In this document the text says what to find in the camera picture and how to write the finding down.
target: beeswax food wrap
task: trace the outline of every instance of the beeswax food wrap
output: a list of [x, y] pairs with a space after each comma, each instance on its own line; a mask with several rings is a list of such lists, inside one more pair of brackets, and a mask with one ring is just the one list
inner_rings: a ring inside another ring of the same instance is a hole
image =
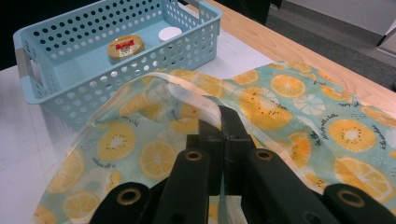
[[[280, 155], [312, 190], [342, 182], [396, 209], [396, 119], [313, 66], [277, 62], [232, 79], [162, 70], [124, 84], [70, 147], [33, 223], [84, 223], [117, 185], [156, 185], [198, 119], [220, 128], [218, 104], [237, 111], [256, 146]], [[218, 202], [211, 198], [209, 223]]]

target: white lid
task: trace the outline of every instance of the white lid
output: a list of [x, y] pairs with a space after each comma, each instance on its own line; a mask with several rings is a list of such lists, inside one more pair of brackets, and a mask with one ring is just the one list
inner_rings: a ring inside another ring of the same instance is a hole
[[182, 32], [179, 28], [171, 26], [161, 29], [161, 31], [158, 33], [158, 37], [160, 38], [161, 42], [164, 42], [172, 37], [181, 35], [181, 33]]

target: yellow lemon print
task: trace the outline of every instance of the yellow lemon print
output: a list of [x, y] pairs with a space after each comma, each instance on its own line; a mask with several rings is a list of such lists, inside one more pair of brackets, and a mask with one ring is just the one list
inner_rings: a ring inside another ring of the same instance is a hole
[[389, 211], [396, 216], [396, 208], [390, 208]]
[[269, 63], [268, 66], [275, 68], [277, 70], [283, 70], [285, 67], [282, 64], [279, 63]]
[[320, 88], [323, 93], [332, 100], [352, 102], [352, 97], [344, 91], [336, 91], [333, 88], [323, 85], [321, 85]]
[[286, 75], [278, 75], [271, 80], [271, 88], [279, 95], [295, 98], [305, 93], [305, 84], [295, 78]]
[[308, 132], [300, 131], [292, 133], [289, 135], [289, 140], [291, 141], [291, 159], [298, 168], [306, 166], [312, 150]]
[[325, 189], [329, 183], [327, 183], [326, 181], [318, 178], [316, 175], [314, 174], [307, 174], [305, 176], [309, 181], [311, 181], [314, 185], [318, 186], [321, 189]]
[[222, 97], [224, 82], [220, 79], [198, 72], [192, 72], [182, 69], [175, 70], [172, 72], [172, 74], [176, 77], [181, 77], [193, 83], [195, 86], [201, 88], [212, 96], [215, 96], [217, 98]]
[[361, 111], [368, 117], [378, 121], [385, 126], [396, 128], [396, 119], [380, 110], [373, 109], [368, 106], [362, 106]]
[[330, 125], [329, 133], [338, 145], [352, 152], [368, 150], [376, 143], [374, 132], [354, 119], [335, 121]]
[[390, 152], [389, 152], [389, 155], [390, 155], [394, 160], [396, 160], [396, 150], [390, 151]]
[[335, 83], [334, 80], [332, 80], [331, 78], [329, 78], [324, 72], [322, 71], [318, 71], [318, 74], [323, 77], [324, 79], [330, 81], [331, 83]]
[[134, 143], [134, 130], [127, 123], [113, 121], [98, 143], [98, 155], [105, 161], [118, 160], [134, 150]]
[[302, 77], [308, 77], [312, 80], [317, 80], [317, 76], [313, 73], [300, 73]]
[[381, 203], [395, 196], [395, 190], [389, 179], [364, 161], [352, 157], [336, 159], [334, 172], [341, 182], [364, 190]]
[[183, 104], [180, 108], [180, 117], [182, 119], [198, 119], [202, 110], [193, 105]]
[[64, 216], [82, 218], [90, 215], [99, 206], [99, 199], [95, 194], [87, 191], [76, 191], [64, 199], [62, 209]]
[[233, 80], [241, 86], [255, 83], [259, 80], [259, 73], [256, 70], [250, 70], [246, 73], [233, 77]]
[[263, 90], [256, 87], [241, 92], [239, 106], [244, 116], [263, 130], [276, 130], [287, 125], [292, 119], [291, 113], [262, 97], [262, 93]]
[[163, 180], [171, 173], [176, 156], [170, 144], [161, 140], [152, 141], [143, 147], [139, 167], [146, 177]]
[[169, 122], [169, 126], [177, 133], [196, 133], [198, 119], [178, 119]]
[[218, 220], [219, 220], [218, 212], [219, 212], [218, 206], [216, 204], [210, 203], [209, 204], [208, 224], [218, 223]]
[[85, 171], [85, 159], [79, 148], [67, 157], [47, 186], [49, 193], [63, 193], [72, 188]]
[[303, 73], [308, 73], [311, 71], [311, 66], [306, 63], [296, 63], [296, 62], [285, 62], [289, 67], [299, 70]]
[[286, 143], [281, 140], [274, 140], [274, 142], [276, 143], [276, 145], [273, 145], [273, 142], [264, 142], [264, 144], [266, 147], [268, 147], [268, 149], [272, 151], [279, 151], [279, 148], [275, 148], [275, 147], [281, 147], [281, 149], [291, 152], [291, 146], [289, 143]]
[[106, 185], [107, 193], [113, 190], [116, 186], [118, 186], [121, 182], [121, 172], [119, 170], [114, 171], [108, 177], [108, 182]]
[[161, 104], [151, 104], [142, 94], [127, 101], [120, 109], [120, 116], [128, 116], [135, 112], [143, 112], [148, 119], [155, 119], [163, 110]]
[[35, 209], [32, 223], [36, 224], [55, 224], [58, 223], [58, 219], [55, 215], [46, 207], [39, 204]]

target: basket handle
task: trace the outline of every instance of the basket handle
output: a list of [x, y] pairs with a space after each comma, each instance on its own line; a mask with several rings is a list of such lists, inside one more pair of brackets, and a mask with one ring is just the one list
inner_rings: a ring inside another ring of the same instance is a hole
[[193, 7], [199, 8], [199, 2], [203, 0], [184, 0], [186, 3], [192, 5]]
[[17, 59], [20, 78], [26, 76], [33, 77], [33, 68], [32, 64], [30, 63], [30, 57], [24, 52], [23, 48], [15, 49], [15, 57]]

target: gray floor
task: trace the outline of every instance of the gray floor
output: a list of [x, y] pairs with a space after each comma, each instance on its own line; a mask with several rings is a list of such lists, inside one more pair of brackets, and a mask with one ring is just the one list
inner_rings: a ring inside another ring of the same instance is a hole
[[396, 57], [389, 56], [379, 51], [376, 47], [382, 37], [381, 35], [287, 1], [283, 1], [282, 7], [279, 9], [271, 7], [269, 14], [349, 49], [354, 49], [382, 63], [396, 67]]

